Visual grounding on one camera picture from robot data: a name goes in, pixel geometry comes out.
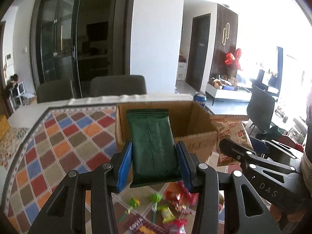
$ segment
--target slatted wood panel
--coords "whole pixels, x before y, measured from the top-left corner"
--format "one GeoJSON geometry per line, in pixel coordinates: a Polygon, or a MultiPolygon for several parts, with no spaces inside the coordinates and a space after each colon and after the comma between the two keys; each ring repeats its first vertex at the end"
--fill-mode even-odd
{"type": "Polygon", "coordinates": [[[227,74],[227,67],[224,61],[227,53],[235,54],[237,28],[238,15],[228,8],[218,4],[216,20],[216,40],[209,78],[215,77],[218,74],[227,74]],[[226,28],[227,23],[230,23],[230,35],[229,38],[226,40],[226,44],[223,45],[223,29],[226,28]]]}

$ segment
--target blue can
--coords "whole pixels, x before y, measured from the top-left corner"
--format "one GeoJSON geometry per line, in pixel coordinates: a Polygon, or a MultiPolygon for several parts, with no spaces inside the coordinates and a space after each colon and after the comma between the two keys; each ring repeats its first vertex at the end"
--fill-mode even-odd
{"type": "Polygon", "coordinates": [[[193,98],[193,101],[200,104],[201,107],[205,107],[206,100],[206,95],[200,92],[196,92],[193,98]]]}

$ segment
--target shelf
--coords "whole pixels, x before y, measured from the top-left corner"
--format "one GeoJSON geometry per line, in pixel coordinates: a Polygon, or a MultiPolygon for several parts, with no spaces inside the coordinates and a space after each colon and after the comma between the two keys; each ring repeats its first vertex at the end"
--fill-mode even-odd
{"type": "Polygon", "coordinates": [[[93,56],[87,56],[87,57],[80,57],[78,58],[78,61],[82,60],[90,60],[90,59],[97,59],[97,58],[107,58],[107,54],[102,54],[102,55],[93,55],[93,56]]]}

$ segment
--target green snack wrapper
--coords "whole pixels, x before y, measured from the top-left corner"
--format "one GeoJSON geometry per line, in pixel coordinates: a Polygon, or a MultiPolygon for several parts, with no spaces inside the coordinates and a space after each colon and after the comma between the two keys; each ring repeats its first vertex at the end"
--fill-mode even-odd
{"type": "Polygon", "coordinates": [[[168,109],[132,109],[126,113],[131,138],[133,181],[141,187],[181,179],[168,109]]]}

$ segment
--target colorful diamond pattern tablecloth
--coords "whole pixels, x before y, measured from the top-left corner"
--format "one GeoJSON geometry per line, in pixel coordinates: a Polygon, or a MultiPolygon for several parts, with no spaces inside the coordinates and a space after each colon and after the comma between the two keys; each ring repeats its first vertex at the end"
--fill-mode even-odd
{"type": "MultiPolygon", "coordinates": [[[[115,106],[65,108],[51,110],[30,133],[21,152],[16,155],[17,164],[10,176],[5,205],[5,214],[19,233],[27,233],[40,209],[70,170],[85,173],[108,162],[117,153],[114,140],[115,106]]],[[[157,213],[155,225],[151,224],[152,203],[149,197],[167,190],[181,192],[175,183],[157,184],[130,189],[113,194],[116,219],[127,209],[129,200],[136,197],[141,206],[117,222],[119,233],[131,233],[129,224],[143,217],[151,230],[166,233],[162,216],[157,213]]],[[[91,192],[86,192],[86,233],[91,234],[91,192]]],[[[187,218],[187,233],[191,233],[196,207],[190,207],[193,214],[183,216],[171,206],[177,217],[187,218]]],[[[220,213],[219,233],[224,230],[224,211],[220,213]]]]}

